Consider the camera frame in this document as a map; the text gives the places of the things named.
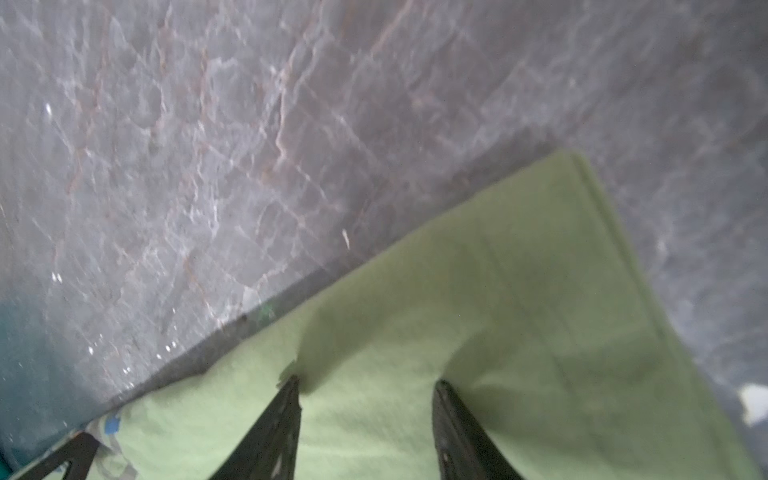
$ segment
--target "teal object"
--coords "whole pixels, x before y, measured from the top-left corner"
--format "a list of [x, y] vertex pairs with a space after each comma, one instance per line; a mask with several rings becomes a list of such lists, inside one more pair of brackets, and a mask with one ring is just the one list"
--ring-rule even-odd
[[2, 460], [0, 460], [0, 480], [5, 480], [10, 476], [11, 471], [8, 469], [8, 466]]

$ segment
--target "fabric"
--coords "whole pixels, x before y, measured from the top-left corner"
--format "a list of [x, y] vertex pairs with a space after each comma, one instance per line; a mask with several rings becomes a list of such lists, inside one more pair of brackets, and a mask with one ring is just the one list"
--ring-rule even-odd
[[96, 421], [106, 446], [89, 478], [208, 478], [290, 373], [299, 480], [438, 478], [441, 377], [527, 480], [760, 478], [568, 152], [429, 222], [205, 375]]

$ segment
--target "floor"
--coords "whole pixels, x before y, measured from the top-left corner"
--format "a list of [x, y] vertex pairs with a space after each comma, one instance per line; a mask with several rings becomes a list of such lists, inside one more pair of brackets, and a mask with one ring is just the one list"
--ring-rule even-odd
[[767, 3], [8, 0], [0, 18], [12, 464], [572, 147], [768, 468], [739, 398], [768, 385]]

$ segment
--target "green towel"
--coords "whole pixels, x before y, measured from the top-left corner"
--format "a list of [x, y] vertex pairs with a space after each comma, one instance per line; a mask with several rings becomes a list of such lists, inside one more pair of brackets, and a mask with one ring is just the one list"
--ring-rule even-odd
[[297, 480], [437, 479], [441, 377], [527, 480], [761, 478], [567, 152], [427, 223], [205, 375], [95, 421], [106, 446], [89, 478], [205, 480], [290, 373]]

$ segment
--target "gray marble tile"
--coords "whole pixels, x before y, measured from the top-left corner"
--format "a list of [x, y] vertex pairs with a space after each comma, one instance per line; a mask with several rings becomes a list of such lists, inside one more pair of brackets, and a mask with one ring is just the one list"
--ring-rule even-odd
[[1, 3], [2, 451], [201, 371], [573, 147], [768, 466], [738, 397], [768, 384], [766, 22], [759, 0]]

